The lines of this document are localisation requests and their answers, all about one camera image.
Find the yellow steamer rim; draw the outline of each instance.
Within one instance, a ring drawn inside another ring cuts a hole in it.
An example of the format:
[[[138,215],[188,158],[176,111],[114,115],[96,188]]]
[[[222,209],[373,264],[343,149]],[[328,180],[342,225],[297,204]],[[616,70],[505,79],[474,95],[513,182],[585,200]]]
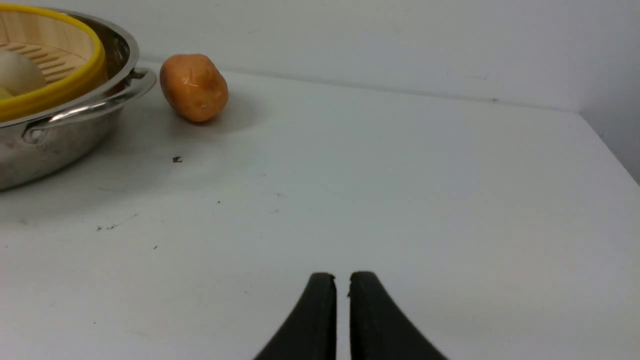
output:
[[[0,49],[34,61],[47,81],[43,88],[0,101],[0,122],[65,104],[107,80],[98,35],[83,22],[52,10],[0,4]]]

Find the stainless steel pot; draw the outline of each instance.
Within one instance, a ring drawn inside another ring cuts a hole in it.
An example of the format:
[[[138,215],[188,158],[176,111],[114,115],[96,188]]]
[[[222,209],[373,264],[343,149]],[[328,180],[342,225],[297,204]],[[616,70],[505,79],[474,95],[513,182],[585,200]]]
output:
[[[86,154],[114,128],[122,107],[156,83],[151,70],[135,67],[138,44],[124,29],[89,15],[53,10],[83,21],[98,34],[109,80],[57,108],[0,122],[0,190],[50,174]]]

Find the white tabletop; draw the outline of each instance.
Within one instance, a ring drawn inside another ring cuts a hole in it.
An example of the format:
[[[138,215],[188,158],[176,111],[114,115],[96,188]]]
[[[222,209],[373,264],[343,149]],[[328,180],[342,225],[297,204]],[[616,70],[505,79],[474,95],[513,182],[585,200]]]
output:
[[[315,271],[348,359],[355,270],[451,359],[638,358],[640,188],[578,115],[225,76],[0,193],[3,359],[251,359]]]

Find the white wall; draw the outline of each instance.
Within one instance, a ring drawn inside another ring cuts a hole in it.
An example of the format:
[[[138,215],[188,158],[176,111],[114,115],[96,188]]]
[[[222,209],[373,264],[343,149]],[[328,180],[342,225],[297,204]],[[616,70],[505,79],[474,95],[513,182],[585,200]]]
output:
[[[37,0],[162,60],[581,111],[640,179],[638,0]]]

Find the potato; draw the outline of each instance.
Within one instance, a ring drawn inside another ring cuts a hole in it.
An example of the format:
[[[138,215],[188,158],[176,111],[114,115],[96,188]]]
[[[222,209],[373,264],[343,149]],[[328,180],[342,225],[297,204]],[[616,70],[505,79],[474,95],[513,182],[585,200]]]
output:
[[[160,69],[160,87],[169,105],[191,122],[212,119],[229,100],[227,81],[202,54],[169,57]]]

